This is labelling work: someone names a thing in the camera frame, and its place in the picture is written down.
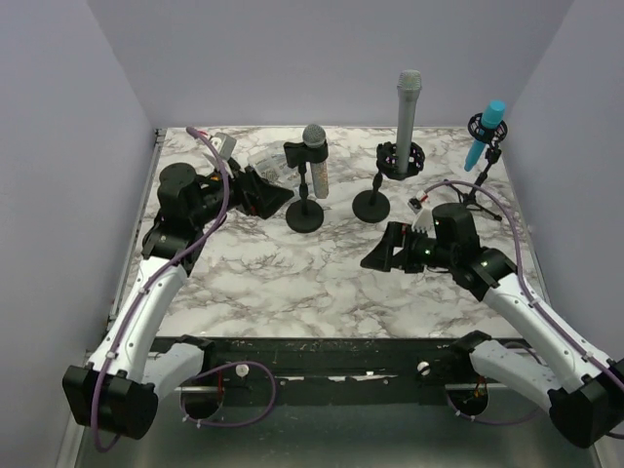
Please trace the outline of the black round-base mic stand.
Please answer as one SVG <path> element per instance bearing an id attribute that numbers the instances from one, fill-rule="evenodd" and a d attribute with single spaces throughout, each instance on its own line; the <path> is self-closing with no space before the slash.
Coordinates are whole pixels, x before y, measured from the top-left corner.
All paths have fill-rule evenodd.
<path id="1" fill-rule="evenodd" d="M 299 199 L 286 211 L 287 225 L 297 233 L 312 233 L 323 224 L 324 212 L 316 201 L 308 199 L 309 190 L 306 182 L 307 166 L 310 165 L 308 150 L 303 142 L 285 142 L 284 151 L 288 166 L 297 169 L 300 177 Z"/>

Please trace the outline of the glitter handle microphone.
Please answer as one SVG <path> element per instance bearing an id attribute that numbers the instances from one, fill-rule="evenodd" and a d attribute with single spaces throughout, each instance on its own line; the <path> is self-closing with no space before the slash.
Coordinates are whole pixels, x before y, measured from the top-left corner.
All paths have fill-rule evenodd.
<path id="1" fill-rule="evenodd" d="M 326 132 L 320 125 L 310 124 L 303 130 L 302 142 L 308 150 L 315 196 L 318 199 L 326 199 L 330 193 L 327 169 L 329 147 Z"/>

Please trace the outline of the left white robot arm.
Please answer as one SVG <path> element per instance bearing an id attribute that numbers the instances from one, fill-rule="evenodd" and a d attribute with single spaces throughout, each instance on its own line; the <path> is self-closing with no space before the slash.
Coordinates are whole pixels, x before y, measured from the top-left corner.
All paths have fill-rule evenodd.
<path id="1" fill-rule="evenodd" d="M 252 167 L 198 175 L 191 165 L 174 163 L 160 173 L 160 208 L 143 238 L 131 293 L 88 363 L 69 367 L 62 378 L 78 424 L 138 440 L 152 425 L 160 402 L 179 384 L 204 385 L 215 377 L 206 339 L 184 336 L 152 359 L 154 338 L 228 211 L 267 219 L 292 197 L 291 190 Z"/>

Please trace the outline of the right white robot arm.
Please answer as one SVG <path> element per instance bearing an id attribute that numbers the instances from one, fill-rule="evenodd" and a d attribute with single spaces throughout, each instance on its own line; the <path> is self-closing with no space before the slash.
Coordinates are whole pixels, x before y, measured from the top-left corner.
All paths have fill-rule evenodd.
<path id="1" fill-rule="evenodd" d="M 520 264 L 480 242 L 472 213 L 459 203 L 433 210 L 435 234 L 390 222 L 361 265 L 381 272 L 447 270 L 453 281 L 503 317 L 543 365 L 526 361 L 482 332 L 448 358 L 450 374 L 494 379 L 537 404 L 574 446 L 586 449 L 623 421 L 623 363 L 575 331 L 529 286 Z"/>

